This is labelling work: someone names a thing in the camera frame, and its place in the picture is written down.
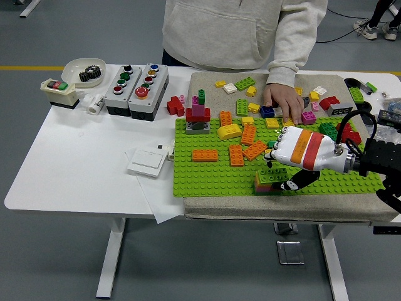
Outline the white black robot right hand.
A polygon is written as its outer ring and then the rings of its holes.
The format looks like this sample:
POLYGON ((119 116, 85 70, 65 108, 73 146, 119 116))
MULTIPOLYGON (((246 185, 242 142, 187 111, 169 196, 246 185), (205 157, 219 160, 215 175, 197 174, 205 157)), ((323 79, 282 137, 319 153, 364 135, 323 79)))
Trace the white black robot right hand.
POLYGON ((324 169, 348 173, 352 164, 352 156, 345 144, 336 145, 327 135, 295 126, 282 129, 278 141, 264 159, 269 167, 272 161, 277 161, 300 168, 291 179, 275 185, 283 191, 303 189, 317 181, 324 169))

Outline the person's left hand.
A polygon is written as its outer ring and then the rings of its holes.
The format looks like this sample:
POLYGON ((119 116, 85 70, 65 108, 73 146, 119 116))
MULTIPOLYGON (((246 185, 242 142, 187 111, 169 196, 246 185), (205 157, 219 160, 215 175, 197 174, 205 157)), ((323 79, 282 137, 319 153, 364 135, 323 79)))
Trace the person's left hand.
POLYGON ((265 86, 263 92, 264 105, 270 107, 275 102, 281 107, 285 122, 292 118, 294 124, 301 124, 301 114, 304 109, 304 100, 293 87, 271 83, 265 86))

